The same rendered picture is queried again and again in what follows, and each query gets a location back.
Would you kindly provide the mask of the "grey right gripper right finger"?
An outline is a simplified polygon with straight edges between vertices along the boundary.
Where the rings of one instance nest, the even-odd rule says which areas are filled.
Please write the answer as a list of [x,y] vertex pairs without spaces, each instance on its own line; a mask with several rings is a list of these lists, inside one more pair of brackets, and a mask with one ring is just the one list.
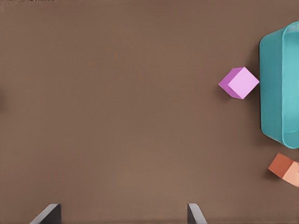
[[207,224],[207,221],[196,203],[187,205],[187,224]]

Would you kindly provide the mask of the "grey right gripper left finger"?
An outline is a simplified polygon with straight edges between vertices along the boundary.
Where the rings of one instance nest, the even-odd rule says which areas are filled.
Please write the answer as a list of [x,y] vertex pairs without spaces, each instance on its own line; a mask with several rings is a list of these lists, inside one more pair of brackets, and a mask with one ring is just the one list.
[[61,224],[61,204],[48,205],[29,224]]

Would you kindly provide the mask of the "orange cube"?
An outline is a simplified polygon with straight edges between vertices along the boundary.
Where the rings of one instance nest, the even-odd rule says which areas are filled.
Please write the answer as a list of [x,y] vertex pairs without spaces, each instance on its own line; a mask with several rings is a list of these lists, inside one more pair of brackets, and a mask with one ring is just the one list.
[[268,170],[299,188],[299,163],[297,161],[278,153],[268,166]]

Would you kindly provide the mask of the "pink cube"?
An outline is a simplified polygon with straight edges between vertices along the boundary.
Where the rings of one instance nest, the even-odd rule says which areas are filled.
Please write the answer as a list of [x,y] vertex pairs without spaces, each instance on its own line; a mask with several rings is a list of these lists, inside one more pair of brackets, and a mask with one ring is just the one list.
[[259,80],[246,68],[233,68],[218,85],[232,98],[244,99]]

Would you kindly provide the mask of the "teal plastic bin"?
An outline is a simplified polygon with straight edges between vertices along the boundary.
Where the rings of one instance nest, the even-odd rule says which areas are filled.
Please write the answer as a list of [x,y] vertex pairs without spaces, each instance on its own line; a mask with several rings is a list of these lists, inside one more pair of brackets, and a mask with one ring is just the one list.
[[299,148],[299,21],[259,43],[262,133]]

